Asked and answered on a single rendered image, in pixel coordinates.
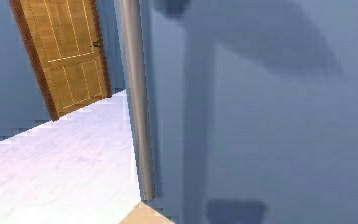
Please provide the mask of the brown wooden room door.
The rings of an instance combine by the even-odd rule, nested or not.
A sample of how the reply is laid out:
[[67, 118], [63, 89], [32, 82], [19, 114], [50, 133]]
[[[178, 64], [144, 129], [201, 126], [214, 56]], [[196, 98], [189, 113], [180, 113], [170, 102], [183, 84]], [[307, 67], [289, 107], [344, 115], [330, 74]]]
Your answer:
[[8, 1], [53, 121], [112, 96], [97, 0]]

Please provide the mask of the grey door frame post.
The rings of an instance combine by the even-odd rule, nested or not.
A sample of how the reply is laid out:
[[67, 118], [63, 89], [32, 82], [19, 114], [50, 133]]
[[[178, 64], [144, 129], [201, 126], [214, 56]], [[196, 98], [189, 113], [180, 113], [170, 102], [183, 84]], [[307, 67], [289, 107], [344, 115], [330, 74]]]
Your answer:
[[140, 172], [139, 177], [141, 178], [142, 198], [144, 201], [151, 201], [155, 197], [155, 185], [150, 147], [140, 4], [139, 0], [119, 0], [119, 3], [132, 113], [138, 143], [138, 166]]

